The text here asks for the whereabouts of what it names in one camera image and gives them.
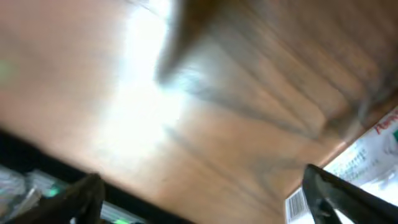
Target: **wooden surface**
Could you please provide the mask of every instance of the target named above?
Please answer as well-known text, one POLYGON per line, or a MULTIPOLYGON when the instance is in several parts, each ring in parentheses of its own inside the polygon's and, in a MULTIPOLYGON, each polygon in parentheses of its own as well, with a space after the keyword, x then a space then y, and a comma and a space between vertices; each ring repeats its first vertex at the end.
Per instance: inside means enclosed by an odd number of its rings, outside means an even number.
POLYGON ((2 0, 0 124, 197 223, 283 223, 397 104, 395 0, 2 0))

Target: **dark blurry object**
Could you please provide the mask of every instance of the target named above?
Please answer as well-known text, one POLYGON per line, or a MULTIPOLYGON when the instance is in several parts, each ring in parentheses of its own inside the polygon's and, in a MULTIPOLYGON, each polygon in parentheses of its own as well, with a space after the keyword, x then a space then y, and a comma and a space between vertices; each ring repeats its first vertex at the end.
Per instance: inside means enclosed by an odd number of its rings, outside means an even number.
POLYGON ((76 224, 97 224, 103 200, 104 182, 98 174, 90 174, 7 223, 70 223, 74 218, 76 224))
POLYGON ((341 223, 334 209, 354 223, 398 223, 398 208, 309 164, 302 183, 316 224, 341 223))

